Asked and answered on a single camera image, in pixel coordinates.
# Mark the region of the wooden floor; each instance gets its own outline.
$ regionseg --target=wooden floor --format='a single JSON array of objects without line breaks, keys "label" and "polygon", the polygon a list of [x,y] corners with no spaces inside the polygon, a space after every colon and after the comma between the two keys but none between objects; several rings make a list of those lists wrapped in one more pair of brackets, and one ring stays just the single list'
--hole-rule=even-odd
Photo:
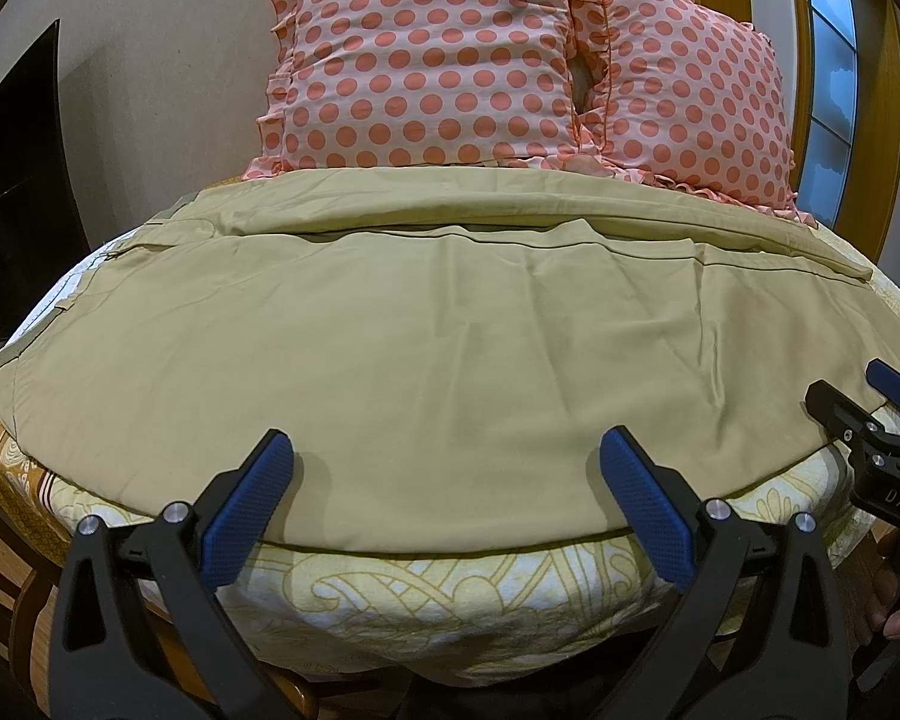
[{"label": "wooden floor", "polygon": [[[878,523],[874,528],[877,537],[882,536],[887,526]],[[859,547],[837,569],[842,601],[845,610],[845,627],[850,639],[850,650],[856,648],[854,620],[862,614],[863,605],[871,592],[872,575],[879,567],[881,559],[876,552],[876,541],[869,535]],[[0,542],[0,570],[10,579],[21,583],[26,578],[26,567],[10,550]],[[37,702],[43,712],[47,707],[47,661],[50,641],[50,623],[53,618],[53,602],[56,592],[50,596],[50,603],[37,620],[34,636],[34,652],[31,658],[31,678],[34,681]],[[381,688],[372,693],[341,696],[324,699],[320,706],[319,720],[358,720],[358,718],[388,717],[399,705],[406,692],[409,674],[401,669],[386,669],[375,675]]]}]

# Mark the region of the yellow floral tablecloth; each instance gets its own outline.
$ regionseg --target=yellow floral tablecloth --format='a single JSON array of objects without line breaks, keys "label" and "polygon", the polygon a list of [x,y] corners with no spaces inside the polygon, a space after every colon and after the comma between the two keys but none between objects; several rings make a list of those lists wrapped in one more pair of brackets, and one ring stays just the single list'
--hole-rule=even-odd
[{"label": "yellow floral tablecloth", "polygon": [[[828,230],[817,234],[866,261]],[[876,269],[871,283],[900,316],[900,290]],[[876,418],[900,433],[897,410],[884,407]],[[92,512],[110,525],[145,519],[46,471],[0,432],[0,475],[26,503],[26,517],[62,535]],[[850,506],[851,485],[845,450],[831,445],[730,502],[742,517],[765,522],[813,512],[837,565],[872,524]],[[516,553],[415,559],[260,544],[218,598],[261,659],[309,678],[402,664],[442,683],[486,685],[655,624],[668,590],[635,538],[620,533]],[[145,591],[159,602],[152,586]],[[741,591],[725,630],[739,622],[745,600]]]}]

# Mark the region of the silver screw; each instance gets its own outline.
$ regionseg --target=silver screw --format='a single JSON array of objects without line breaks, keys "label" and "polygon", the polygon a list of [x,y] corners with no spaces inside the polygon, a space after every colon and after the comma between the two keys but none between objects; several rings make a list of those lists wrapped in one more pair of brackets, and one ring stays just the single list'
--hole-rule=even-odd
[{"label": "silver screw", "polygon": [[710,519],[727,519],[730,517],[730,504],[720,498],[713,498],[706,502],[706,514]]},{"label": "silver screw", "polygon": [[813,514],[807,514],[807,512],[800,512],[794,523],[804,533],[813,533],[817,529],[816,519],[813,519]]},{"label": "silver screw", "polygon": [[184,503],[183,501],[176,501],[175,503],[168,504],[167,507],[163,509],[163,518],[167,520],[167,522],[183,522],[189,513],[190,504]]},{"label": "silver screw", "polygon": [[77,525],[77,531],[79,531],[81,536],[90,536],[92,533],[97,532],[101,522],[103,521],[96,514],[87,514]]}]

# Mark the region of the polka dot pillow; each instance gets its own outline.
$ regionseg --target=polka dot pillow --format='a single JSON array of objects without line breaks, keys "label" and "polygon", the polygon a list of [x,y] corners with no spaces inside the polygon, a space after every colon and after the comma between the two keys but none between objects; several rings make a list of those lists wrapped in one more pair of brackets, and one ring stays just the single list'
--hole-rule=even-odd
[{"label": "polka dot pillow", "polygon": [[765,35],[689,0],[591,0],[573,26],[595,81],[581,120],[605,159],[812,223],[788,183],[782,76]]},{"label": "polka dot pillow", "polygon": [[571,103],[567,0],[272,2],[281,64],[245,178],[599,154]]}]

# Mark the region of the black screen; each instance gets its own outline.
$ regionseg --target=black screen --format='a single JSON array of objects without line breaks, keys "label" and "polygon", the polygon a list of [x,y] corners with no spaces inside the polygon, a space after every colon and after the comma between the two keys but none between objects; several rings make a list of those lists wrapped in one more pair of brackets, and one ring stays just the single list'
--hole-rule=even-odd
[{"label": "black screen", "polygon": [[0,84],[0,341],[89,252],[60,137],[58,25]]}]

